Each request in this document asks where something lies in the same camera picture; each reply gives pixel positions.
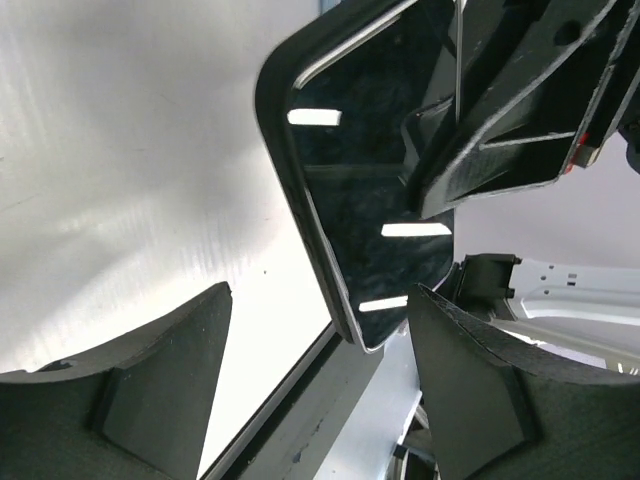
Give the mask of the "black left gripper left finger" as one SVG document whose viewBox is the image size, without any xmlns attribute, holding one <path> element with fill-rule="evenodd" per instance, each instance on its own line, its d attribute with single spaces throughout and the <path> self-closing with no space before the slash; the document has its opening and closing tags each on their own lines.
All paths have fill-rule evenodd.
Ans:
<svg viewBox="0 0 640 480">
<path fill-rule="evenodd" d="M 2 478 L 196 478 L 232 304 L 221 282 L 98 347 L 2 374 Z"/>
</svg>

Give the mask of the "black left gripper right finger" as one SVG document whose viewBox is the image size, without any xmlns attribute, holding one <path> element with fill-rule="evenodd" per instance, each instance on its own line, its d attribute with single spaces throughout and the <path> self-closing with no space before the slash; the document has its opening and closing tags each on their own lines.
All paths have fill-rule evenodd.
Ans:
<svg viewBox="0 0 640 480">
<path fill-rule="evenodd" d="M 408 323 L 442 478 L 638 478 L 638 378 L 527 344 L 420 285 Z"/>
</svg>

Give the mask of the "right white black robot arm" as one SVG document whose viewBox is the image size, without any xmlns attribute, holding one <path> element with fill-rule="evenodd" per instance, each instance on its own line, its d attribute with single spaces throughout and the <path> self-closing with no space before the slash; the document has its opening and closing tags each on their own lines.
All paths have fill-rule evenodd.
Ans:
<svg viewBox="0 0 640 480">
<path fill-rule="evenodd" d="M 639 159 L 639 5 L 635 1 L 470 1 L 446 30 L 438 65 L 408 130 L 416 161 L 409 207 L 429 218 L 463 202 L 550 185 L 586 168 L 620 133 Z M 635 270 L 475 254 L 439 294 L 495 326 L 602 357 L 633 373 L 636 355 L 579 323 L 637 326 Z"/>
</svg>

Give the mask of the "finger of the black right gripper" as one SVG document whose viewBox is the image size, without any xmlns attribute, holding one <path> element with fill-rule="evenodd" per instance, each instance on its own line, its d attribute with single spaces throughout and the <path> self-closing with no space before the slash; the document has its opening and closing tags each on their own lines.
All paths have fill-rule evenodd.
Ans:
<svg viewBox="0 0 640 480">
<path fill-rule="evenodd" d="M 435 69 L 420 115 L 408 122 L 416 148 L 407 203 L 424 218 L 462 202 L 551 184 L 570 165 L 588 166 L 616 131 L 639 117 L 639 5 L 635 1 L 558 1 L 549 78 L 550 113 L 560 130 L 547 135 L 459 135 L 464 60 L 464 13 L 453 22 L 461 41 L 453 76 Z"/>
<path fill-rule="evenodd" d="M 465 9 L 459 135 L 547 135 L 558 1 L 471 1 Z"/>
</svg>

